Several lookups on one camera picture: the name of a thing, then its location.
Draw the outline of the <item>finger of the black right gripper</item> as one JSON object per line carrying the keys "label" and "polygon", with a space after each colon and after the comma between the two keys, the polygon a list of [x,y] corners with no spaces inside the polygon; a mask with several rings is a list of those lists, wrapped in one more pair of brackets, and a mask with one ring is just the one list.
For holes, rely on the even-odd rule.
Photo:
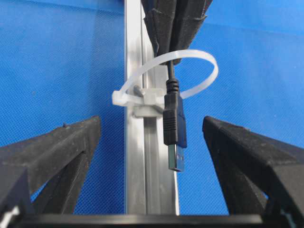
{"label": "finger of the black right gripper", "polygon": [[170,51],[188,49],[207,15],[212,0],[178,0],[171,33]]}
{"label": "finger of the black right gripper", "polygon": [[142,0],[144,22],[152,44],[154,56],[170,51],[171,34],[175,18],[176,1]]}

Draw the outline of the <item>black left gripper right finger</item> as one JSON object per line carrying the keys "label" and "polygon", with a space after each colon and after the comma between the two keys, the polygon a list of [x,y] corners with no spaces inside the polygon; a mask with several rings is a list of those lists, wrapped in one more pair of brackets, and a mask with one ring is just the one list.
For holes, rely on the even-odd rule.
{"label": "black left gripper right finger", "polygon": [[211,116],[202,132],[230,215],[304,225],[304,150]]}

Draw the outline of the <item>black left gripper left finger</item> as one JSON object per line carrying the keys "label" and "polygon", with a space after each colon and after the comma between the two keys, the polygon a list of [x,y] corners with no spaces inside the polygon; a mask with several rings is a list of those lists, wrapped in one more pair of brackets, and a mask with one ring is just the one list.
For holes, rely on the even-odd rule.
{"label": "black left gripper left finger", "polygon": [[72,214],[101,136],[93,116],[0,149],[0,225],[22,214]]}

